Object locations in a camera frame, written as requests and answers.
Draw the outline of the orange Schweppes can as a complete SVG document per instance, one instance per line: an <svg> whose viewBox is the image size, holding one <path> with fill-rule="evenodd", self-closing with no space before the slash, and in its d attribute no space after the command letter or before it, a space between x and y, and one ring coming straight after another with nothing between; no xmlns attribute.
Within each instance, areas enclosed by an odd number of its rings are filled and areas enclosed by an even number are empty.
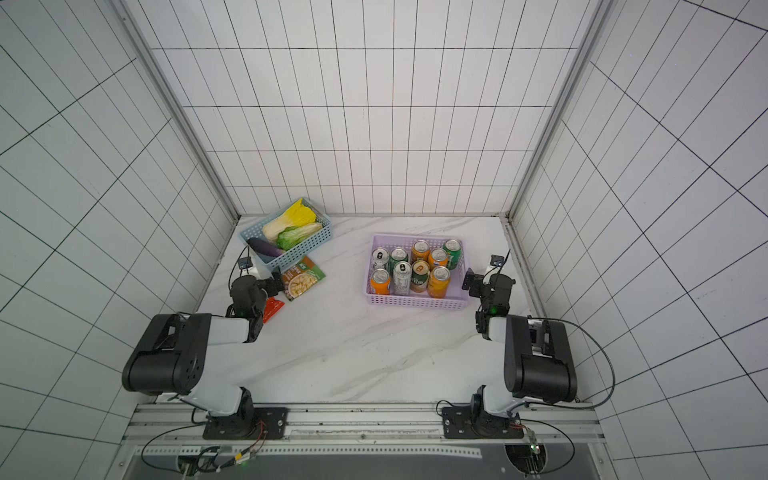
<svg viewBox="0 0 768 480"><path fill-rule="evenodd" d="M442 265L435 266L428 280L427 291L432 298L444 298L451 281L450 270Z"/></svg>

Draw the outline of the green gold-top can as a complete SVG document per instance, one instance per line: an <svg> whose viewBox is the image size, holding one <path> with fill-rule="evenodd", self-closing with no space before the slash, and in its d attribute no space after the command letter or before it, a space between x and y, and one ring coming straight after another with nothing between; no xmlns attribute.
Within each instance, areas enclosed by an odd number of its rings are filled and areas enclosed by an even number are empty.
<svg viewBox="0 0 768 480"><path fill-rule="evenodd" d="M427 290L431 269L427 261L418 259L412 264L410 290L421 293Z"/></svg>

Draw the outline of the tall silver can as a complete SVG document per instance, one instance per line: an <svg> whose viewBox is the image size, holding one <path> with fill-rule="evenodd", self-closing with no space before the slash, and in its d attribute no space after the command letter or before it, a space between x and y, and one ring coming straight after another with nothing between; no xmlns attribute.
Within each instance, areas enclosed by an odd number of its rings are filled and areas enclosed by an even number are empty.
<svg viewBox="0 0 768 480"><path fill-rule="evenodd" d="M410 294L412 266L408 261L396 263L392 269L392 294L408 296Z"/></svg>

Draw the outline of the orange Fanta can front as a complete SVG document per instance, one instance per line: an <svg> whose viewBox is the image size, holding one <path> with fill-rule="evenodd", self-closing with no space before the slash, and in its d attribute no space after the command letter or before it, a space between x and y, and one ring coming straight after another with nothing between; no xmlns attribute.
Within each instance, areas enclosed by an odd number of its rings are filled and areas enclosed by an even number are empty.
<svg viewBox="0 0 768 480"><path fill-rule="evenodd" d="M370 278L370 289L374 295L389 295L391 293L391 277L385 268L377 268Z"/></svg>

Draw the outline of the small silver can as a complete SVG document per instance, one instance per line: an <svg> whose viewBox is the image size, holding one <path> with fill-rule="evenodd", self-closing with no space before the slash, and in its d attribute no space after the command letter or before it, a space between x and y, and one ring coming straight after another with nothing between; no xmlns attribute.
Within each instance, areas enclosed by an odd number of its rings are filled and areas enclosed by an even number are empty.
<svg viewBox="0 0 768 480"><path fill-rule="evenodd" d="M372 252L371 268L373 271L379 269L389 271L391 269L390 254L387 249L379 247Z"/></svg>

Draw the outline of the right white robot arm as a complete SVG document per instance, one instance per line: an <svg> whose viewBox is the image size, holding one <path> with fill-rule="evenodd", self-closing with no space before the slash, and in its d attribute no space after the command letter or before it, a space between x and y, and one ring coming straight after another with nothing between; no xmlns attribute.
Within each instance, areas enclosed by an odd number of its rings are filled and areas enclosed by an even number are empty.
<svg viewBox="0 0 768 480"><path fill-rule="evenodd" d="M480 300L477 332L504 346L503 378L479 387L467 405L438 410L447 439L522 439L526 428L517 410L575 400L578 382L564 323L511 314L515 284L496 269L465 273L462 289Z"/></svg>

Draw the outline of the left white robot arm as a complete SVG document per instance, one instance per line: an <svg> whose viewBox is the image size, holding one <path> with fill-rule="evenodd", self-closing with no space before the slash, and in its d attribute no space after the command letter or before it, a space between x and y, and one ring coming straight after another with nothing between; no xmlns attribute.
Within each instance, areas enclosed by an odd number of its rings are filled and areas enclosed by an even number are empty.
<svg viewBox="0 0 768 480"><path fill-rule="evenodd" d="M232 282L232 304L223 316L154 316L123 368L123 388L150 396L175 394L180 401L205 411L206 440L283 438L286 408L257 408L248 389L227 384L205 370L210 347L257 340L267 300L283 290L277 273L266 279L244 275Z"/></svg>

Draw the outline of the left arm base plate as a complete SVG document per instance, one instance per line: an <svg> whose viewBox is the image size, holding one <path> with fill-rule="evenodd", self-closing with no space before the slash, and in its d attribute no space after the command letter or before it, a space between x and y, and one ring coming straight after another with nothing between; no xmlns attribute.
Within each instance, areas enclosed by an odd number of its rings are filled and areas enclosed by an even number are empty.
<svg viewBox="0 0 768 480"><path fill-rule="evenodd" d="M280 440L284 437L289 410L284 407L251 408L226 416L210 417L205 440Z"/></svg>

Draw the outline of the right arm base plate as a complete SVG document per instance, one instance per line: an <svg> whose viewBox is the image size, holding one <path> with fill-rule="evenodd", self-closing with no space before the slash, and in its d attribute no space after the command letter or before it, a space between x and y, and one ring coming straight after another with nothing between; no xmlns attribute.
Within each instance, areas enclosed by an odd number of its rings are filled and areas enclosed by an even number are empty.
<svg viewBox="0 0 768 480"><path fill-rule="evenodd" d="M484 410L474 413L470 406L443 406L437 412L449 440L519 440L525 435L521 425Z"/></svg>

